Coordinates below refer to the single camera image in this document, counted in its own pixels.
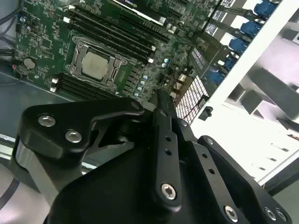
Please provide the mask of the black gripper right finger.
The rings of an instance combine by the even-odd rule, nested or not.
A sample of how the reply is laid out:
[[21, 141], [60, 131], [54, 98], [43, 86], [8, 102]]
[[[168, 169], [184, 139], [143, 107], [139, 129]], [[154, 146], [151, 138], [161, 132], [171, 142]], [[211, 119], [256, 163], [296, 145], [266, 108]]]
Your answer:
[[164, 95], [178, 137], [183, 187], [199, 224], [290, 224], [287, 211], [212, 137], [197, 139], [178, 118], [173, 99]]

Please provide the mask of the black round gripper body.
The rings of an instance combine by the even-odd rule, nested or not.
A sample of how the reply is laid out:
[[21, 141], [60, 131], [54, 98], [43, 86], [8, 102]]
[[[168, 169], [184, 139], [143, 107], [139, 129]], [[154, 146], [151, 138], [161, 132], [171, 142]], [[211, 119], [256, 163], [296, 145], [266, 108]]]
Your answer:
[[135, 149], [70, 183], [50, 224], [223, 224], [226, 186], [182, 120], [154, 123]]

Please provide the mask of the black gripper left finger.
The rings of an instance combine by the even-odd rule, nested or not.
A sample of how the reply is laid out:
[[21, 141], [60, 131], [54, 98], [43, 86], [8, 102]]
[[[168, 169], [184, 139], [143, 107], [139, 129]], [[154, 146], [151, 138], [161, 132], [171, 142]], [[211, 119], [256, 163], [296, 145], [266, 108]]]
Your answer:
[[152, 111], [132, 98], [30, 107], [21, 116], [15, 160], [52, 206], [70, 183], [150, 138], [156, 121], [171, 121], [165, 94], [156, 93]]

